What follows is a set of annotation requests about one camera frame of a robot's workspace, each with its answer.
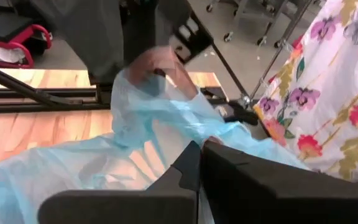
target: caster wheel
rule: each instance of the caster wheel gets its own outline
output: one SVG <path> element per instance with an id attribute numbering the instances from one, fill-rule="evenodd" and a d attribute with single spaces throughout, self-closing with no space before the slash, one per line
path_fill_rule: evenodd
<path id="1" fill-rule="evenodd" d="M 225 34 L 224 37 L 223 37 L 223 41 L 225 41 L 226 43 L 231 41 L 232 36 L 233 36 L 232 32 L 229 32 L 229 33 Z"/>
<path id="2" fill-rule="evenodd" d="M 207 12 L 212 12 L 213 6 L 211 4 L 206 6 L 206 11 Z"/>
<path id="3" fill-rule="evenodd" d="M 266 43 L 266 38 L 265 37 L 261 37 L 257 42 L 256 45 L 261 46 L 264 45 Z"/>
<path id="4" fill-rule="evenodd" d="M 276 41 L 276 43 L 274 43 L 275 48 L 279 48 L 280 46 L 281 46 L 280 41 Z"/>

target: black cushion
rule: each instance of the black cushion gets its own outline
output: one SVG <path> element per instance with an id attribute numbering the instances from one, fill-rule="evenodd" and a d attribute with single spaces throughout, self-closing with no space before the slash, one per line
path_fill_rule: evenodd
<path id="1" fill-rule="evenodd" d="M 32 24 L 32 19 L 15 14 L 0 15 L 0 41 L 8 43 L 25 28 Z"/>

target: hand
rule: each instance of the hand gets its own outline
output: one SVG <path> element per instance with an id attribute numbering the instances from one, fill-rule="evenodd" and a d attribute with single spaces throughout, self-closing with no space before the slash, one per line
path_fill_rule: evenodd
<path id="1" fill-rule="evenodd" d="M 126 78 L 131 84 L 140 85 L 149 75 L 161 75 L 155 74 L 156 69 L 164 71 L 189 100 L 197 95 L 197 88 L 170 46 L 154 47 L 142 53 L 127 68 Z"/>

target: plastic sheet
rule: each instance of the plastic sheet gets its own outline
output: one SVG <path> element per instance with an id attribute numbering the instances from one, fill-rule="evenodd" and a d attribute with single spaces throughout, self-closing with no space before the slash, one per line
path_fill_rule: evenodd
<path id="1" fill-rule="evenodd" d="M 111 111 L 112 134 L 35 148 L 0 162 L 0 223 L 37 223 L 40 204 L 64 190 L 146 189 L 191 140 L 202 144 L 209 136 L 248 154 L 307 169 L 270 139 L 257 141 L 244 125 L 224 123 L 200 92 L 189 100 L 164 77 L 151 76 L 133 86 L 121 72 Z"/>

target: floral bedspread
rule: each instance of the floral bedspread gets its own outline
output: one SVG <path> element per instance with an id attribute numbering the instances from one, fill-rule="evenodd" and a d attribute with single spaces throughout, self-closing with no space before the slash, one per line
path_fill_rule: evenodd
<path id="1" fill-rule="evenodd" d="M 358 0 L 329 0 L 255 105 L 316 172 L 358 182 Z"/>

